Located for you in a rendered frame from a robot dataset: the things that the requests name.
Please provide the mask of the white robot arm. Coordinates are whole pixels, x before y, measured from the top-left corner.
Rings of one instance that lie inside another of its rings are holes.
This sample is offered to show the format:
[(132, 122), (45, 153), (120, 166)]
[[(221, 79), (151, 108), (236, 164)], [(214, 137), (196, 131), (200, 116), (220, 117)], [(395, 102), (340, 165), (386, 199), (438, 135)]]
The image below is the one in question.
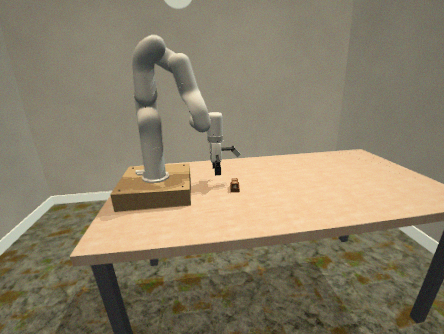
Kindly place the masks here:
[(157, 35), (144, 38), (134, 50), (132, 68), (144, 164), (144, 169), (136, 170), (135, 173), (137, 176), (142, 175), (142, 180), (146, 183), (159, 183), (170, 177), (165, 169), (161, 118), (156, 113), (155, 64), (173, 73), (180, 96), (191, 113), (190, 125), (198, 132), (207, 131), (208, 142), (223, 141), (222, 114), (208, 113), (189, 58), (183, 53), (176, 54), (166, 48), (163, 39)]

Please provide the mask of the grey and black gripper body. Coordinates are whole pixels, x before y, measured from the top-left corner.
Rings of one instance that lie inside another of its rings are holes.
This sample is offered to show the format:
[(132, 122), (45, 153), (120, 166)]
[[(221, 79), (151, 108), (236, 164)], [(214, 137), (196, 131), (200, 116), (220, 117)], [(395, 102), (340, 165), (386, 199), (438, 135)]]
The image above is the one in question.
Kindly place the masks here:
[[(214, 163), (216, 160), (216, 155), (219, 155), (219, 159), (222, 162), (222, 153), (221, 153), (221, 142), (208, 142), (210, 143), (210, 160)], [(220, 162), (220, 163), (221, 163)]]

